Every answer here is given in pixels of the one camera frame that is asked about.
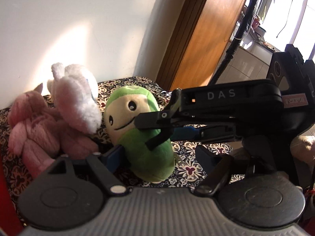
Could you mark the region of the wooden door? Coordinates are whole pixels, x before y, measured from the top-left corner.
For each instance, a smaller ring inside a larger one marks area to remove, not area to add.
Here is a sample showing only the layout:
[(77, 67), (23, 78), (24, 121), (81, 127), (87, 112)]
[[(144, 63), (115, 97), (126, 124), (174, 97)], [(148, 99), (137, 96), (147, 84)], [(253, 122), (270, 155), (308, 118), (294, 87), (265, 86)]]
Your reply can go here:
[(156, 82), (165, 90), (205, 86), (246, 0), (185, 0)]

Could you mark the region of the white rabbit plush toy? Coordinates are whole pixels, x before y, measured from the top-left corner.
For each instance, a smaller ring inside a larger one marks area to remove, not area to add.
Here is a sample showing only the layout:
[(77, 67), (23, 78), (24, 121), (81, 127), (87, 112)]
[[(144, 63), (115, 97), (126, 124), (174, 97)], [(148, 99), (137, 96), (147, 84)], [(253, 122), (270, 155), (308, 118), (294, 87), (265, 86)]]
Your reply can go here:
[(102, 115), (97, 105), (98, 83), (82, 65), (51, 66), (53, 79), (47, 81), (54, 105), (66, 123), (84, 133), (94, 134), (101, 126)]

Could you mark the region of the floral patterned tablecloth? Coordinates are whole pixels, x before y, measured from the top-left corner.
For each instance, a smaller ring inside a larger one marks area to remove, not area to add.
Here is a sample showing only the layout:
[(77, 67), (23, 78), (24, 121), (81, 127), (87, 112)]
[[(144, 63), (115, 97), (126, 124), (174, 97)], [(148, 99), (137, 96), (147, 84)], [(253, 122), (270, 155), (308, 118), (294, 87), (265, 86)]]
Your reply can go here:
[[(157, 103), (162, 110), (170, 99), (170, 92), (165, 91), (152, 80), (135, 76), (116, 80), (108, 80), (98, 83), (98, 105), (102, 112), (105, 110), (105, 105), (109, 96), (122, 86), (137, 85), (148, 89), (156, 98)], [(44, 99), (49, 107), (54, 107), (51, 95), (44, 96)], [(27, 168), (22, 163), (21, 158), (11, 154), (8, 150), (8, 138), (11, 133), (11, 128), (7, 122), (8, 112), (10, 107), (1, 109), (1, 161), (4, 169), (4, 176), (7, 183), (8, 193), (12, 202), (17, 203), (19, 195), (32, 182), (32, 177)], [(104, 122), (98, 129), (97, 133), (91, 137), (98, 145), (101, 153), (109, 151), (112, 143), (106, 131)], [(128, 172), (118, 172), (119, 179), (127, 185), (142, 186), (142, 187), (189, 187), (191, 190), (206, 177), (207, 173), (202, 169), (201, 165), (195, 158), (195, 149), (200, 143), (178, 141), (172, 142), (172, 148), (180, 157), (179, 164), (176, 165), (174, 172), (165, 181), (159, 184), (143, 182), (134, 175)], [(214, 155), (222, 155), (230, 153), (233, 148), (228, 143), (202, 144)]]

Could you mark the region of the black tripod pole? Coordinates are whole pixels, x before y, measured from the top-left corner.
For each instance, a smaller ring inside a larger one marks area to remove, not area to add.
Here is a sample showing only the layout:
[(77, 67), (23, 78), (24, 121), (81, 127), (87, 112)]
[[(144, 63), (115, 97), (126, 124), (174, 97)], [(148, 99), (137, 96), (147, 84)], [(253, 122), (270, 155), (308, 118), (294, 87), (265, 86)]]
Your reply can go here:
[(233, 59), (234, 54), (235, 54), (236, 50), (238, 49), (238, 47), (239, 47), (239, 45), (240, 45), (240, 43), (244, 37), (244, 34), (246, 33), (246, 31), (248, 29), (250, 29), (250, 27), (253, 23), (254, 16), (255, 16), (256, 10), (257, 10), (257, 8), (256, 8), (257, 1), (258, 0), (250, 0), (249, 1), (249, 5), (247, 7), (246, 13), (244, 15), (242, 22), (240, 23), (240, 26), (236, 32), (236, 35), (233, 38), (229, 48), (226, 50), (225, 57), (224, 57), (223, 61), (220, 63), (218, 69), (216, 70), (216, 72), (211, 77), (211, 79), (208, 83), (208, 86), (215, 85), (217, 83), (221, 74), (224, 72), (226, 67), (229, 65), (229, 63)]

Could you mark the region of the red cardboard box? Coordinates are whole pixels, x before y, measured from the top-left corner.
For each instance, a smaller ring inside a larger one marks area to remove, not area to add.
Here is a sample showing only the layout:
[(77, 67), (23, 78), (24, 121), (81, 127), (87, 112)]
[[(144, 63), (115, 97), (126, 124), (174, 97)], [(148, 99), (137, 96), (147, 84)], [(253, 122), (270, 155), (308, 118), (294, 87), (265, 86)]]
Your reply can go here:
[(3, 165), (1, 164), (1, 229), (7, 235), (18, 235), (23, 226), (16, 214), (13, 202), (8, 192), (8, 187), (4, 175)]

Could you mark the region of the pink teddy bear plush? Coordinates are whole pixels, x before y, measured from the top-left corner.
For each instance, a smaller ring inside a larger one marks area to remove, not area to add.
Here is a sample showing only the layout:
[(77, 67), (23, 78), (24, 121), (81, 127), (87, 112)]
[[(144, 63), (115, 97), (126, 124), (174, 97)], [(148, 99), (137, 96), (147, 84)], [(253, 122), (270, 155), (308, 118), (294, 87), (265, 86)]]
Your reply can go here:
[(98, 152), (98, 145), (71, 128), (56, 108), (48, 107), (41, 95), (43, 84), (24, 92), (13, 102), (7, 120), (11, 127), (8, 149), (21, 157), (33, 178), (45, 171), (61, 153), (85, 159)]

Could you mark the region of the green bean plush toy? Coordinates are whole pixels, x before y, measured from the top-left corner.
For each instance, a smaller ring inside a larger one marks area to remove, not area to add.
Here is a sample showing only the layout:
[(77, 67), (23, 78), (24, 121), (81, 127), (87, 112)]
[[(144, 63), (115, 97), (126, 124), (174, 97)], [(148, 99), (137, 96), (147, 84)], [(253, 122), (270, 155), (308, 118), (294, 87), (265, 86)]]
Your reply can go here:
[(144, 87), (131, 85), (116, 89), (107, 100), (104, 122), (113, 145), (125, 148), (131, 171), (147, 182), (166, 180), (175, 169), (175, 153), (170, 140), (153, 150), (146, 142), (160, 133), (159, 129), (140, 131), (134, 125), (140, 113), (157, 112), (160, 108), (153, 94)]

